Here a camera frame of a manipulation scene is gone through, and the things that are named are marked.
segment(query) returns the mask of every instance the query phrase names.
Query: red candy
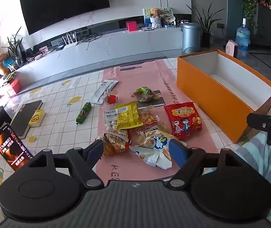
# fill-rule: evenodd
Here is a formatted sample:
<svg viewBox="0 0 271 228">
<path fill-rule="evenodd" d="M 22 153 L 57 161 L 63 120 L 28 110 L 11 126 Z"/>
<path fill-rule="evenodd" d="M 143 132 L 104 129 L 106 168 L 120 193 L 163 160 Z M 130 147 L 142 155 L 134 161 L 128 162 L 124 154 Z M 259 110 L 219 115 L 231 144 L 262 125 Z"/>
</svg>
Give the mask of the red candy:
<svg viewBox="0 0 271 228">
<path fill-rule="evenodd" d="M 171 124 L 171 134 L 176 138 L 185 138 L 192 130 L 202 129 L 201 119 L 193 102 L 170 104 L 164 108 Z"/>
</svg>

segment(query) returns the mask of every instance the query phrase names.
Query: trash can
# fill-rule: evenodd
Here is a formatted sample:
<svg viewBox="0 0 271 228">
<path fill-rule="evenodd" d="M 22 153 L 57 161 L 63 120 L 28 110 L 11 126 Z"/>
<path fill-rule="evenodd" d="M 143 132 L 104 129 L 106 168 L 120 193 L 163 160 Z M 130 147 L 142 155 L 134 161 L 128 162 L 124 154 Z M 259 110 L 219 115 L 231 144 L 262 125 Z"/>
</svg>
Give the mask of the trash can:
<svg viewBox="0 0 271 228">
<path fill-rule="evenodd" d="M 200 50 L 200 31 L 198 23 L 184 23 L 181 26 L 183 32 L 183 53 L 191 54 Z"/>
</svg>

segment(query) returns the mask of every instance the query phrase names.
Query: power outlet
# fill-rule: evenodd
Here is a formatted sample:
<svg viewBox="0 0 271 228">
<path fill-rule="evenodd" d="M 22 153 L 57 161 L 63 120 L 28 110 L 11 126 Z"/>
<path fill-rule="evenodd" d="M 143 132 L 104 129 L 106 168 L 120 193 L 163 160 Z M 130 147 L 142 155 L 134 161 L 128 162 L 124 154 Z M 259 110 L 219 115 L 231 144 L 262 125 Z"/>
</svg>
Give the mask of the power outlet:
<svg viewBox="0 0 271 228">
<path fill-rule="evenodd" d="M 217 23 L 217 28 L 221 28 L 221 29 L 224 29 L 224 24 L 221 24 L 221 23 Z"/>
</svg>

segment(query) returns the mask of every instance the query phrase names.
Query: black tv screen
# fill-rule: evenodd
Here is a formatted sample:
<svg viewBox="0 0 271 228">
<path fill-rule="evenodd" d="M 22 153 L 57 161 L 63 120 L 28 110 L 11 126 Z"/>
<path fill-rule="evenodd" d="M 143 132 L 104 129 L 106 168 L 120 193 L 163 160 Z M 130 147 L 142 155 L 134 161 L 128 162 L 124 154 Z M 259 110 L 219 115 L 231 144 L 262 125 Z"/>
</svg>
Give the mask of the black tv screen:
<svg viewBox="0 0 271 228">
<path fill-rule="evenodd" d="M 20 0 L 29 35 L 73 16 L 110 7 L 109 0 Z"/>
</svg>

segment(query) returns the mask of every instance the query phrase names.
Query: teddy bear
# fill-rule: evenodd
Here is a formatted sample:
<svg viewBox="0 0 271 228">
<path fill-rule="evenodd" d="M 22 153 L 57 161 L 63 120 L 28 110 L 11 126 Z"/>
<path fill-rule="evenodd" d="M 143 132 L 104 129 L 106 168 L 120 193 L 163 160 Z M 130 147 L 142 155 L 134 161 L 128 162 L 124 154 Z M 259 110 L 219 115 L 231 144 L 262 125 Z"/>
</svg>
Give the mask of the teddy bear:
<svg viewBox="0 0 271 228">
<path fill-rule="evenodd" d="M 160 9 L 158 9 L 158 8 L 156 8 L 156 7 L 150 9 L 150 17 L 151 17 L 151 18 L 159 18 L 159 17 L 160 17 L 160 14 L 161 14 Z"/>
</svg>

